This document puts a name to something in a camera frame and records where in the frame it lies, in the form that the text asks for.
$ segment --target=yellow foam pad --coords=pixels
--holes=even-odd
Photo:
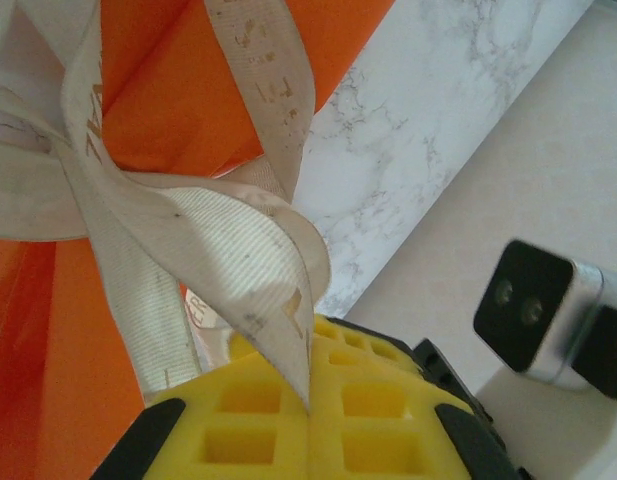
[[[186,409],[145,478],[470,478],[434,410],[468,405],[345,330],[314,338],[310,414],[257,352],[166,392]]]
[[[322,315],[315,315],[315,334],[372,353],[409,372],[421,374],[421,368],[389,341],[337,325]],[[230,338],[228,348],[233,361],[256,351],[248,340],[237,333]]]

